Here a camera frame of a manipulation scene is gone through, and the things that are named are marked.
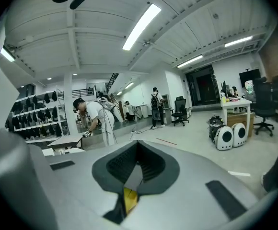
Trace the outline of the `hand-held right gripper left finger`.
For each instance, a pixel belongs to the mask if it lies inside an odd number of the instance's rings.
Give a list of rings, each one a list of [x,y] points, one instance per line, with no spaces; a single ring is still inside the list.
[[[137,145],[134,140],[119,149],[101,157],[92,166],[92,175],[100,187],[117,194],[114,209],[103,217],[113,223],[120,224],[127,216],[124,202],[124,184],[137,164]]]

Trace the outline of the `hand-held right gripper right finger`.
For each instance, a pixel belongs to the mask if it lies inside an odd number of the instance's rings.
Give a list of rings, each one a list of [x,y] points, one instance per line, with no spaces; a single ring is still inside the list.
[[[137,188],[139,196],[162,194],[178,179],[178,161],[158,148],[156,143],[139,140],[136,156],[143,176],[142,184]]]

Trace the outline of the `black gold gift box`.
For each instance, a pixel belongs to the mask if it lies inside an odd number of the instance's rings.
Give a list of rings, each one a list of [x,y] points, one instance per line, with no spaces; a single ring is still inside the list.
[[[124,187],[124,203],[126,214],[128,215],[138,203],[137,191]]]

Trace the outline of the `white work table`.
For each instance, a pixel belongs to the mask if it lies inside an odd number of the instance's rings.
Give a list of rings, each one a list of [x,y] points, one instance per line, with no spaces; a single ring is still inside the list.
[[[81,134],[61,136],[57,140],[48,144],[48,147],[53,149],[76,147],[78,143],[80,144],[80,147],[82,147],[82,138],[83,136]]]

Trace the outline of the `grey shelf cabinet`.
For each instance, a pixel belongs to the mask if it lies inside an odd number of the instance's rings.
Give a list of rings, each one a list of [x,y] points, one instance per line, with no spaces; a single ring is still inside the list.
[[[163,97],[162,105],[163,105],[164,124],[168,126],[172,123],[172,118],[173,118],[172,113],[174,111],[173,111],[173,108],[171,107],[169,95],[165,94],[165,95],[162,95],[162,97]]]

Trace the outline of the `black mesh office chair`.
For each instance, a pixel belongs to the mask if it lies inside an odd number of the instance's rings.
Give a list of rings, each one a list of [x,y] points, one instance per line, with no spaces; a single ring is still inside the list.
[[[176,97],[174,106],[175,111],[172,111],[171,116],[176,119],[172,121],[173,126],[178,123],[185,126],[185,123],[189,123],[189,120],[187,119],[186,99],[183,96]]]

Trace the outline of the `black bag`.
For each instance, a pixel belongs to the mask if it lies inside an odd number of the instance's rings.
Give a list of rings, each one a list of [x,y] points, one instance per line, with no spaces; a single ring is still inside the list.
[[[214,115],[208,120],[208,125],[209,138],[214,142],[217,131],[224,126],[223,119],[218,115]]]

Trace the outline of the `white pet carrier backpack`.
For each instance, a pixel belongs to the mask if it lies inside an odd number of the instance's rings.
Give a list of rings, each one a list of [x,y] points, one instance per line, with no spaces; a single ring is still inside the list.
[[[232,126],[234,148],[242,146],[246,142],[246,128],[243,123],[236,123]]]
[[[223,126],[217,130],[214,138],[214,144],[217,150],[224,151],[232,149],[233,131],[229,126]]]

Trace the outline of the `brown wooden cabinet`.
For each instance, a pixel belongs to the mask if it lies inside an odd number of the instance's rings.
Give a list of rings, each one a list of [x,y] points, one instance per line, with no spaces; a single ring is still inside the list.
[[[254,112],[251,112],[249,132],[248,132],[249,138],[252,136],[253,133],[254,116],[255,116]],[[227,125],[232,127],[236,123],[243,123],[243,125],[247,127],[247,113],[228,114]]]

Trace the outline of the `black double door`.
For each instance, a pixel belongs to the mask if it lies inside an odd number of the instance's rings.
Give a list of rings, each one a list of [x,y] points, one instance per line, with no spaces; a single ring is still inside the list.
[[[220,103],[220,92],[212,65],[185,74],[192,106]]]

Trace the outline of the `white desk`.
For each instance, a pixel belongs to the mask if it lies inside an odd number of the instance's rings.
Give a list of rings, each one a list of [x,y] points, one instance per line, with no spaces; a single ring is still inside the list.
[[[221,102],[221,108],[222,108],[222,114],[223,114],[223,123],[227,125],[227,109],[234,109],[234,108],[240,108],[245,107],[247,109],[247,120],[246,120],[246,139],[248,138],[249,134],[249,128],[250,128],[250,119],[251,119],[251,110],[250,105],[252,101],[249,101],[247,99],[241,98],[237,101],[229,101],[229,102]]]

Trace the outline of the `long ceiling light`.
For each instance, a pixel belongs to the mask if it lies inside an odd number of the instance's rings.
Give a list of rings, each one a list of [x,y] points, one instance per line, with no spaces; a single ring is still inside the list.
[[[124,43],[122,49],[129,51],[133,45],[136,43],[139,36],[146,29],[146,27],[151,23],[151,21],[161,12],[161,8],[155,4],[151,4],[148,9],[143,13],[141,18],[138,20],[137,24],[131,31],[126,42]]]
[[[233,45],[236,45],[236,44],[240,44],[240,43],[244,43],[244,42],[250,41],[252,39],[253,39],[253,36],[244,37],[244,38],[241,38],[241,39],[238,39],[238,40],[226,43],[224,45],[224,47],[230,47],[230,46],[233,46]]]
[[[0,54],[3,55],[10,62],[15,61],[15,57],[5,47],[1,49]]]
[[[200,60],[200,59],[202,59],[202,58],[203,58],[203,56],[202,56],[202,55],[199,55],[199,56],[197,56],[197,57],[194,57],[194,58],[192,58],[192,59],[189,59],[189,60],[187,60],[187,61],[185,61],[185,62],[183,62],[183,63],[177,65],[176,67],[179,69],[179,68],[181,68],[181,67],[184,67],[184,66],[186,66],[186,65],[188,65],[188,64],[190,64],[190,63],[193,63],[193,62],[195,62],[195,61],[197,61],[197,60]]]

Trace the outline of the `black wall screen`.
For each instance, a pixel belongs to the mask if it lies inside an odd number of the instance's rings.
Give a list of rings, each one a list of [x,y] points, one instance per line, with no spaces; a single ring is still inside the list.
[[[254,69],[254,70],[248,70],[245,72],[242,72],[239,74],[240,81],[241,81],[241,86],[244,88],[245,87],[245,82],[246,81],[253,81],[255,79],[261,78],[261,74],[259,69]]]

